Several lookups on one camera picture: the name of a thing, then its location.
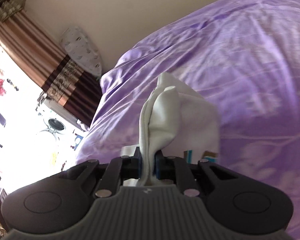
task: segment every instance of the bed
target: bed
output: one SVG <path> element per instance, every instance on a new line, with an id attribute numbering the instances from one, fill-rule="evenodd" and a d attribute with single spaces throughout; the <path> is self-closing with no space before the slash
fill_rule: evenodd
<path id="1" fill-rule="evenodd" d="M 141 108 L 172 73 L 221 118 L 220 163 L 286 192 L 300 239 L 300 0 L 219 0 L 138 42 L 101 79 L 77 163 L 138 143 Z"/>

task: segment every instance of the beige wall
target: beige wall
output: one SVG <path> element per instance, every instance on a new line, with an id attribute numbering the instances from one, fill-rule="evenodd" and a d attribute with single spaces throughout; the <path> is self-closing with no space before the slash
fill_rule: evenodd
<path id="1" fill-rule="evenodd" d="M 98 46 L 105 71 L 153 31 L 216 0 L 28 0 L 26 9 L 58 39 L 82 27 Z"/>

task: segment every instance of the circular cap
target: circular cap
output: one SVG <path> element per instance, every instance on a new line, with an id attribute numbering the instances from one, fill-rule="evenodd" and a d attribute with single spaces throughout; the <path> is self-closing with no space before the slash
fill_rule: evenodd
<path id="1" fill-rule="evenodd" d="M 183 194 L 186 195 L 187 197 L 197 197 L 200 195 L 200 191 L 195 188 L 189 188 L 189 189 L 186 189 L 183 192 Z"/>
<path id="2" fill-rule="evenodd" d="M 111 195 L 112 195 L 112 192 L 108 189 L 100 189 L 96 192 L 96 196 L 101 197 L 101 198 L 110 197 Z"/>
<path id="3" fill-rule="evenodd" d="M 271 201 L 267 196 L 257 192 L 243 192 L 233 199 L 234 206 L 242 212 L 258 214 L 266 211 Z"/>
<path id="4" fill-rule="evenodd" d="M 33 213 L 45 214 L 56 210 L 61 205 L 61 197 L 53 192 L 40 191 L 29 195 L 24 205 Z"/>

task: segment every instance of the metal screw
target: metal screw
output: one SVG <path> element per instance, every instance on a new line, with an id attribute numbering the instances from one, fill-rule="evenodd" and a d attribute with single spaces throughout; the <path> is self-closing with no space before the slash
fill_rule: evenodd
<path id="1" fill-rule="evenodd" d="M 112 195 L 112 192 L 108 189 L 99 189 L 96 192 L 96 196 L 100 197 L 100 198 L 110 197 L 111 195 Z"/>
<path id="2" fill-rule="evenodd" d="M 200 191 L 195 188 L 188 188 L 183 192 L 183 195 L 187 197 L 197 197 L 200 195 Z"/>

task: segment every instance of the folded white fabric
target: folded white fabric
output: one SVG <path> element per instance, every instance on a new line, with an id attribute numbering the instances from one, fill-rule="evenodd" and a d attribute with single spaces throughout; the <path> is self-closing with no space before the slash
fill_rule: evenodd
<path id="1" fill-rule="evenodd" d="M 205 151 L 219 152 L 219 138 L 216 108 L 185 83 L 162 73 L 140 114 L 143 168 L 137 185 L 161 184 L 153 176 L 154 155 L 158 150 L 164 156 L 178 156 L 188 163 L 197 163 Z M 133 153 L 131 147 L 122 149 L 123 155 Z"/>

